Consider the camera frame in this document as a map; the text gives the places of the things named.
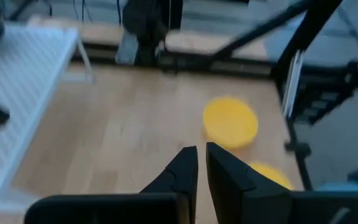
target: wooden table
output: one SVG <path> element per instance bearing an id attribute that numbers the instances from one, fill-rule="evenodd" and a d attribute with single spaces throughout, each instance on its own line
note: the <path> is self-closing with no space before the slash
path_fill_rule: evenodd
<path id="1" fill-rule="evenodd" d="M 86 28 L 82 34 L 97 39 Z M 81 70 L 77 65 L 72 69 Z M 274 83 L 158 70 L 94 66 L 97 84 L 62 84 L 15 183 L 39 195 L 138 192 L 185 146 L 199 157 L 197 223 L 217 223 L 206 176 L 203 109 L 214 97 L 247 101 L 259 133 L 244 162 L 268 163 L 302 183 Z"/>
<path id="2" fill-rule="evenodd" d="M 212 54 L 222 46 L 230 43 L 233 37 L 225 35 L 208 35 L 191 31 L 171 31 L 165 40 L 167 49 L 171 52 Z M 260 40 L 235 50 L 233 55 L 239 58 L 254 58 L 268 60 L 265 45 Z"/>

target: yellow circular object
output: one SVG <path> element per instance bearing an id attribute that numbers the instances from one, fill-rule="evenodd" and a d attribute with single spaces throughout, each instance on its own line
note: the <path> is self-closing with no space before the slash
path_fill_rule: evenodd
<path id="1" fill-rule="evenodd" d="M 254 170 L 258 173 L 264 175 L 265 177 L 269 178 L 270 180 L 280 184 L 281 186 L 285 187 L 286 189 L 293 190 L 293 185 L 291 184 L 290 180 L 286 177 L 286 175 L 277 170 L 273 167 L 270 167 L 265 164 L 261 164 L 258 162 L 253 162 L 249 164 Z"/>
<path id="2" fill-rule="evenodd" d="M 208 139 L 225 149 L 251 143 L 258 132 L 258 119 L 249 106 L 231 97 L 215 98 L 204 109 L 204 128 Z"/>

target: metal rod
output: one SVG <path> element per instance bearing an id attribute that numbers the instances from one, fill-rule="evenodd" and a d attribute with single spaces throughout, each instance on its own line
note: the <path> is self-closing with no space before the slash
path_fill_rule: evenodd
<path id="1" fill-rule="evenodd" d="M 283 114 L 285 116 L 287 115 L 286 108 L 288 108 L 288 97 L 289 97 L 289 93 L 290 93 L 290 83 L 291 83 L 291 79 L 292 79 L 292 71 L 293 71 L 294 64 L 295 64 L 295 57 L 293 57 L 291 60 L 291 65 L 290 65 L 290 68 L 288 69 L 287 83 L 285 84 L 285 91 L 284 91 L 284 97 L 283 97 L 283 103 L 282 103 Z"/>
<path id="2" fill-rule="evenodd" d="M 301 76 L 301 70 L 302 70 L 302 65 L 303 65 L 303 58 L 304 58 L 304 53 L 303 52 L 297 52 L 299 54 L 298 58 L 297 58 L 297 62 L 296 62 L 296 71 L 294 72 L 294 79 L 293 79 L 293 86 L 292 86 L 292 91 L 291 91 L 291 95 L 289 97 L 289 112 L 288 112 L 288 117 L 291 118 L 292 116 L 292 111 L 293 111 L 293 107 L 295 105 L 295 99 L 296 99 L 296 93 L 298 92 L 298 86 L 299 86 L 299 78 Z"/>
<path id="3" fill-rule="evenodd" d="M 293 4 L 290 6 L 286 11 L 280 13 L 279 15 L 271 18 L 269 21 L 265 22 L 264 24 L 254 28 L 252 31 L 240 35 L 236 40 L 227 44 L 222 49 L 218 50 L 214 53 L 207 61 L 206 65 L 209 66 L 211 62 L 215 60 L 230 57 L 234 50 L 242 47 L 245 44 L 255 40 L 256 38 L 284 25 L 290 19 L 298 16 L 302 12 L 305 12 L 313 1 L 304 0 L 298 3 Z"/>
<path id="4" fill-rule="evenodd" d="M 287 85 L 285 87 L 284 99 L 283 99 L 283 114 L 286 118 L 289 118 L 293 111 L 293 105 L 295 103 L 296 92 L 299 85 L 299 77 L 303 64 L 303 51 L 298 50 L 295 56 L 292 58 L 290 70 L 288 72 Z"/>
<path id="5" fill-rule="evenodd" d="M 85 68 L 86 68 L 86 77 L 88 80 L 90 80 L 92 83 L 94 83 L 95 78 L 93 75 L 92 65 L 91 65 L 90 59 L 88 57 L 88 54 L 86 53 L 84 45 L 82 43 L 82 40 L 78 40 L 78 51 L 80 52 L 82 59 L 84 60 L 84 64 L 85 64 Z"/>

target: white perforated panel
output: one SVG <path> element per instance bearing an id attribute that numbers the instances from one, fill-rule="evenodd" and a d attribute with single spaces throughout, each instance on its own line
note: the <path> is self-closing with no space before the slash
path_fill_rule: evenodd
<path id="1" fill-rule="evenodd" d="M 19 166 L 77 38 L 75 30 L 6 26 L 0 41 L 0 105 L 11 118 L 0 128 L 0 188 Z"/>

